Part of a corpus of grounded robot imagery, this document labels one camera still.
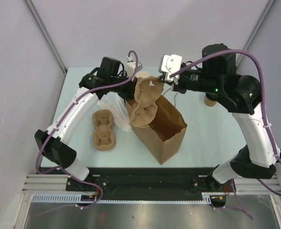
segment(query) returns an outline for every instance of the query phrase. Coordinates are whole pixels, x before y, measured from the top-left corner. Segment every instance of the robotic arm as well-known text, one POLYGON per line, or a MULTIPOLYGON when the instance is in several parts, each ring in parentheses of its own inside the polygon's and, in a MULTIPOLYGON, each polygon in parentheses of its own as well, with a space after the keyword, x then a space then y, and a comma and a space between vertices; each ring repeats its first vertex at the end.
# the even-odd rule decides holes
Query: robotic arm
MULTIPOLYGON (((210 45, 203 49, 202 55, 205 57, 227 49, 223 44, 210 45)), ((236 74, 235 62, 235 54, 225 54, 204 61, 202 68, 188 69, 174 77, 172 74, 186 67, 181 56, 165 55, 159 66, 162 73, 160 80, 171 85, 172 91, 182 94, 187 90, 205 92, 208 99, 218 101, 232 113, 243 132, 247 145, 231 160, 216 166, 208 176, 208 186, 212 190, 217 190, 221 184, 237 176, 270 179, 276 172, 277 159, 262 120, 260 82, 252 76, 236 74)), ((104 94, 112 91, 123 99, 134 98, 134 79, 120 86, 107 86, 120 84, 131 76, 131 72, 139 71, 141 65, 136 67, 136 63, 130 60, 125 65, 128 73, 124 68, 119 72, 123 64, 104 57, 100 68, 95 68, 82 78, 76 95, 59 119, 45 132, 38 130, 35 134, 40 149, 49 138, 42 150, 45 157, 80 180, 88 176, 89 170, 76 158, 76 152, 68 143, 80 121, 104 94), (98 87, 101 89, 90 93, 98 87)))

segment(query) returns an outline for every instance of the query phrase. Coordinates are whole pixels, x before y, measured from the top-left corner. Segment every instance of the brown round object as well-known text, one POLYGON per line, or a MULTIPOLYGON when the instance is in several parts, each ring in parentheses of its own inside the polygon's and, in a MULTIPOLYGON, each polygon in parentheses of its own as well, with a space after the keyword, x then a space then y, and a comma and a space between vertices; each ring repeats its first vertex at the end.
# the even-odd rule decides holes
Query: brown round object
POLYGON ((217 103, 217 101, 211 101, 210 99, 208 99, 208 98, 205 96, 204 103, 206 104, 206 106, 212 107, 212 106, 214 106, 214 105, 217 103))

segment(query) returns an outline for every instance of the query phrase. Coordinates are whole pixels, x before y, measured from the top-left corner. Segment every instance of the light blue tabletop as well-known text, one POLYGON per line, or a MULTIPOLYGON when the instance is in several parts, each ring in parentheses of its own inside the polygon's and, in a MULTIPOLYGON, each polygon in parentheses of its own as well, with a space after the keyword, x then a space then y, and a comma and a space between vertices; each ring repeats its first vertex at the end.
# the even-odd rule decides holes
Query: light blue tabletop
MULTIPOLYGON (((81 78, 93 68, 69 68, 61 97, 55 112, 55 119, 64 111, 72 100, 81 78)), ((143 71, 159 76, 157 67, 143 68, 143 71)), ((175 92, 168 92, 166 98, 174 102, 175 92)), ((114 93, 106 97, 114 101, 114 93)), ((204 93, 190 92, 178 94, 176 107, 188 124, 187 131, 179 152, 160 165, 150 151, 138 139, 133 131, 122 131, 116 125, 113 130, 116 146, 111 151, 98 151, 93 145, 94 127, 92 115, 100 110, 95 105, 76 129, 69 146, 76 150, 77 157, 87 167, 214 167, 232 158, 245 146, 245 140, 236 120, 231 113, 216 104, 207 107, 204 104, 204 93)), ((44 158, 42 167, 55 166, 44 158)))

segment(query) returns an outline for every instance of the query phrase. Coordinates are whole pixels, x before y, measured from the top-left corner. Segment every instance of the white wall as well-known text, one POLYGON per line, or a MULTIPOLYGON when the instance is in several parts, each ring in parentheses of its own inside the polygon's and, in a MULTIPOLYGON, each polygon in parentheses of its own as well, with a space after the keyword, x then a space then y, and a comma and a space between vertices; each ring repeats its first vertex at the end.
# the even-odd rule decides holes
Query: white wall
POLYGON ((33 0, 65 66, 94 67, 104 56, 144 66, 165 54, 197 60, 209 44, 243 48, 268 0, 33 0))
MULTIPOLYGON (((277 2, 250 52, 258 58, 263 70, 267 113, 276 142, 281 148, 281 1, 277 2)), ((240 74, 258 75, 254 64, 247 58, 238 71, 240 74)))
POLYGON ((22 0, 0 0, 0 213, 34 170, 64 76, 22 0))

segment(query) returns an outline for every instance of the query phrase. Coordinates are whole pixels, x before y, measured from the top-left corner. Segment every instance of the cable clip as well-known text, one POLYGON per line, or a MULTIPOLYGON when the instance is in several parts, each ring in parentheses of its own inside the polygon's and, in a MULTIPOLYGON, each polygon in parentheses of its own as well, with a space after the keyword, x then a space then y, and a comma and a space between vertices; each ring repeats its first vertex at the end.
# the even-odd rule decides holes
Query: cable clip
POLYGON ((264 128, 268 128, 268 127, 271 127, 272 124, 271 123, 268 123, 267 125, 263 125, 264 128))

